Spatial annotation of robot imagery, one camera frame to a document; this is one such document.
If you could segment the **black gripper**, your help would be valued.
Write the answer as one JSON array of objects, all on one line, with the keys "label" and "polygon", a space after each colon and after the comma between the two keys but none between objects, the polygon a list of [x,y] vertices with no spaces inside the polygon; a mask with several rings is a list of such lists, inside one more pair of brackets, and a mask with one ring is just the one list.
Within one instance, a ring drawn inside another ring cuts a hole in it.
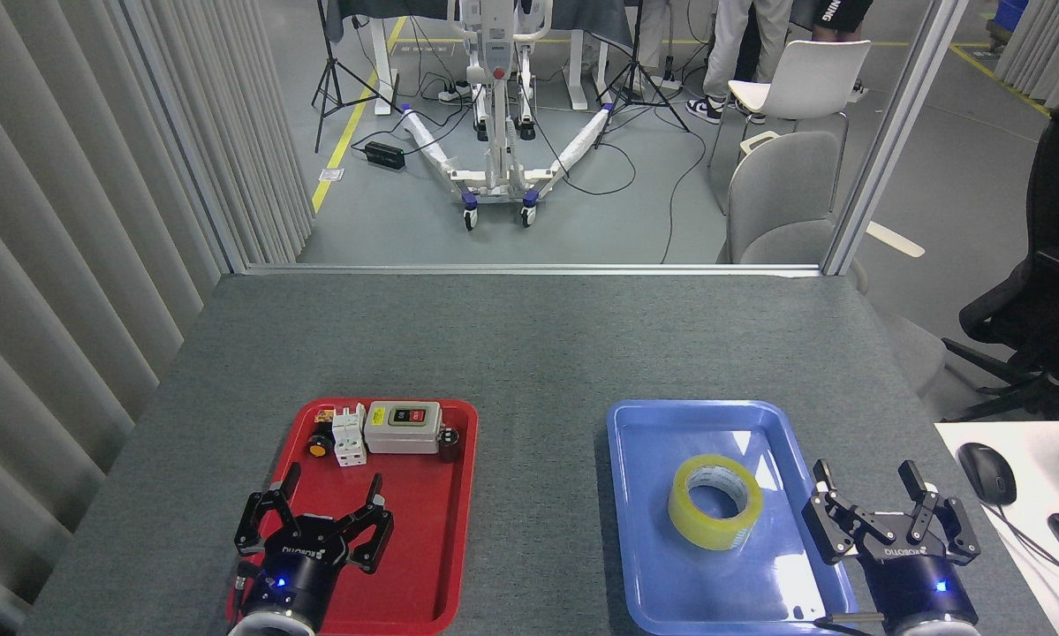
[{"label": "black gripper", "polygon": [[[904,538],[912,546],[886,546],[868,537],[870,511],[837,495],[827,460],[813,467],[816,486],[801,515],[824,563],[839,564],[851,549],[866,577],[885,632],[977,632],[979,615],[956,568],[980,555],[961,499],[943,496],[922,480],[912,460],[899,466],[901,481],[914,502]],[[922,543],[933,517],[940,520],[946,548],[934,538]]]},{"label": "black gripper", "polygon": [[382,475],[370,484],[362,507],[337,520],[292,515],[290,499],[300,476],[300,464],[288,467],[285,478],[246,499],[234,546],[245,557],[261,551],[261,521],[277,511],[282,528],[264,540],[262,575],[244,601],[247,616],[289,610],[297,619],[324,619],[344,564],[376,573],[393,532],[393,515],[380,494]]}]

